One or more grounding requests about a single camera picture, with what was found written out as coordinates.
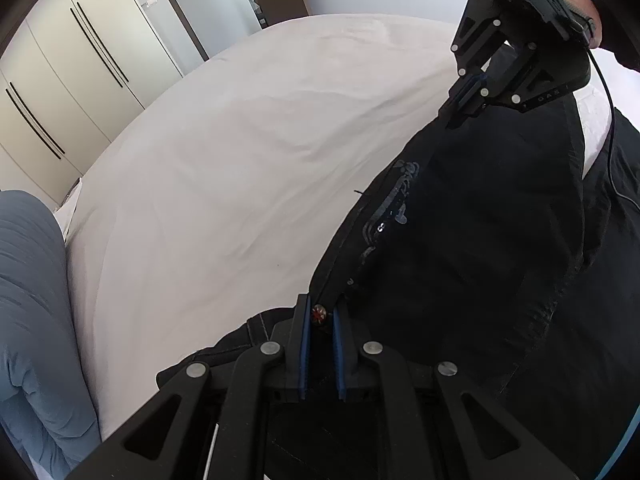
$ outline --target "black cabinet handle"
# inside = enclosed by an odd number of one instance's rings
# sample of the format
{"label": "black cabinet handle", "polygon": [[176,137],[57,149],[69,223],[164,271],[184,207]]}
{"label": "black cabinet handle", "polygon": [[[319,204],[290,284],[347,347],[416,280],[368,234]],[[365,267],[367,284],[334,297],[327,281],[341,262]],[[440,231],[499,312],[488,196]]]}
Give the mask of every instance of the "black cabinet handle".
{"label": "black cabinet handle", "polygon": [[115,67],[120,71],[120,73],[122,74],[122,77],[124,78],[124,81],[126,81],[127,83],[129,82],[129,80],[127,79],[127,76],[125,75],[125,73],[122,71],[122,69],[120,68],[120,66],[116,63],[116,60],[113,59],[113,56],[111,55],[111,52],[109,52],[109,49],[107,49],[107,47],[104,45],[104,43],[102,42],[102,40],[100,39],[100,36],[98,36],[98,33],[95,31],[94,26],[91,24],[91,22],[89,21],[89,18],[87,17],[87,15],[84,13],[84,10],[82,10],[82,6],[80,5],[80,2],[76,2],[76,5],[78,6],[78,9],[80,9],[80,12],[82,12],[82,16],[84,16],[84,20],[88,23],[89,27],[91,27],[92,33],[94,34],[94,36],[96,38],[98,38],[98,41],[100,41],[100,44],[102,45],[102,48],[104,49],[104,51],[107,53],[107,56],[109,56],[109,59],[111,59],[111,61],[113,61],[113,64],[115,65]]}
{"label": "black cabinet handle", "polygon": [[27,116],[24,114],[24,112],[23,112],[22,110],[20,110],[20,107],[18,106],[18,103],[17,103],[17,102],[15,102],[15,99],[14,99],[14,97],[11,95],[11,92],[9,92],[9,89],[8,89],[8,88],[5,88],[5,89],[4,89],[4,91],[5,91],[5,92],[6,92],[6,94],[9,96],[9,99],[11,99],[11,102],[14,104],[15,109],[16,109],[16,110],[18,110],[18,111],[20,112],[20,115],[22,116],[22,118],[23,118],[23,119],[26,121],[26,123],[31,127],[31,129],[35,132],[35,134],[38,136],[38,138],[39,138],[39,139],[44,143],[44,145],[45,145],[47,148],[49,148],[49,149],[50,149],[51,153],[53,153],[53,154],[58,158],[58,160],[62,160],[62,157],[61,157],[61,156],[59,156],[59,155],[55,152],[55,150],[54,150],[51,146],[49,146],[49,145],[47,144],[47,141],[46,141],[46,140],[44,140],[44,139],[42,138],[42,136],[41,136],[41,135],[40,135],[40,133],[36,130],[36,128],[33,126],[33,124],[31,124],[31,123],[29,122],[29,120],[27,119]]}
{"label": "black cabinet handle", "polygon": [[40,124],[40,121],[36,119],[36,116],[33,115],[33,112],[31,110],[29,110],[29,107],[27,106],[27,103],[24,102],[23,98],[20,97],[20,94],[18,93],[18,91],[15,89],[14,84],[9,81],[9,86],[11,87],[11,89],[14,91],[15,96],[20,100],[20,102],[22,103],[22,106],[24,106],[24,109],[27,110],[27,112],[29,113],[29,115],[31,116],[31,118],[36,121],[36,124],[40,127],[40,129],[44,132],[44,134],[49,137],[49,140],[51,142],[53,142],[56,145],[56,148],[60,150],[60,152],[62,152],[63,155],[65,155],[65,150],[63,150],[62,148],[60,148],[60,145],[53,139],[53,137],[51,137],[48,133],[47,130],[44,129],[44,126],[42,126],[42,124]]}
{"label": "black cabinet handle", "polygon": [[78,17],[76,16],[76,13],[74,12],[72,7],[69,7],[69,10],[71,11],[71,13],[73,14],[74,18],[76,19],[76,23],[78,24],[78,27],[80,27],[80,29],[82,30],[82,33],[84,34],[86,40],[89,42],[89,44],[91,44],[91,46],[94,48],[95,51],[95,55],[98,56],[100,58],[100,61],[104,63],[104,66],[106,67],[106,69],[109,71],[109,73],[111,74],[111,76],[113,76],[113,78],[116,80],[116,83],[118,83],[118,85],[120,85],[120,88],[124,88],[122,86],[122,83],[120,82],[120,80],[116,77],[116,75],[113,73],[113,70],[111,70],[111,68],[109,67],[109,65],[107,64],[107,62],[104,60],[104,58],[100,55],[100,52],[98,52],[98,49],[95,47],[94,42],[91,41],[91,39],[89,38],[89,35],[86,33],[86,30],[84,30],[84,27],[81,25],[80,20],[78,20]]}

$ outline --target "black sleeve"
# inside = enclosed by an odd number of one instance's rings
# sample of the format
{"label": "black sleeve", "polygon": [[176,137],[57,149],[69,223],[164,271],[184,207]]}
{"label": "black sleeve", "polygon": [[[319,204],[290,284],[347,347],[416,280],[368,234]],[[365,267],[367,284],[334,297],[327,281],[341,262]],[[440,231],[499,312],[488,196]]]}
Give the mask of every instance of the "black sleeve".
{"label": "black sleeve", "polygon": [[602,44],[600,46],[613,52],[620,65],[640,72],[640,55],[636,52],[625,29],[622,28],[604,0],[591,1],[598,9],[602,20]]}

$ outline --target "person's arm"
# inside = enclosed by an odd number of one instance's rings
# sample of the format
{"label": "person's arm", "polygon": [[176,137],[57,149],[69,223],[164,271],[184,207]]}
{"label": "person's arm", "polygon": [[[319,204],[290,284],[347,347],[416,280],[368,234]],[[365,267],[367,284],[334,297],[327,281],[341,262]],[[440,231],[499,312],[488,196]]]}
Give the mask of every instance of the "person's arm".
{"label": "person's arm", "polygon": [[624,28],[603,0],[567,0],[587,14],[596,26],[591,48],[602,47],[613,52],[620,65],[640,72],[640,55],[636,52]]}

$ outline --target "black cable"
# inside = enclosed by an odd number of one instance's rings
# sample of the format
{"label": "black cable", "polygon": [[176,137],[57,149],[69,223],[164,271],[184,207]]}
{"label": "black cable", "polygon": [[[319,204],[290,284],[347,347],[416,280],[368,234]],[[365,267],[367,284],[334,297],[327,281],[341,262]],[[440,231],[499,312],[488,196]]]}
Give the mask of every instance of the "black cable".
{"label": "black cable", "polygon": [[589,52],[589,57],[591,58],[591,62],[593,63],[594,67],[596,67],[596,72],[598,72],[600,81],[602,81],[602,85],[604,86],[604,91],[607,94],[607,99],[609,99],[609,107],[611,108],[611,126],[609,127],[609,133],[607,134],[609,136],[609,153],[607,154],[607,176],[609,177],[609,183],[611,184],[611,189],[613,190],[613,193],[615,193],[617,197],[622,198],[627,202],[631,202],[633,206],[635,206],[635,208],[640,213],[640,205],[638,205],[638,203],[635,200],[633,200],[631,197],[628,197],[620,193],[616,189],[616,184],[614,184],[613,182],[613,176],[611,175],[611,157],[613,156],[613,147],[614,147],[613,141],[616,135],[616,110],[613,106],[613,99],[611,98],[611,92],[609,92],[609,87],[607,86],[607,82],[604,81],[604,76],[602,75],[602,71],[598,66],[598,62],[596,61],[595,57],[593,57],[591,50],[589,50],[588,52]]}

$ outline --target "mattress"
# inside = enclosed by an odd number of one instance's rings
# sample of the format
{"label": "mattress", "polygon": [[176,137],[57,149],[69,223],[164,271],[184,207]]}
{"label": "mattress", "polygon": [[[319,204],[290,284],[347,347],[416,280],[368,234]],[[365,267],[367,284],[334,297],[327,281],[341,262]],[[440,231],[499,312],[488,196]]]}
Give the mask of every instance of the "mattress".
{"label": "mattress", "polygon": [[[306,292],[332,235],[456,80],[455,26],[400,16],[285,22],[168,89],[82,180],[68,273],[103,437],[155,375]],[[577,92],[588,170],[610,114]]]}

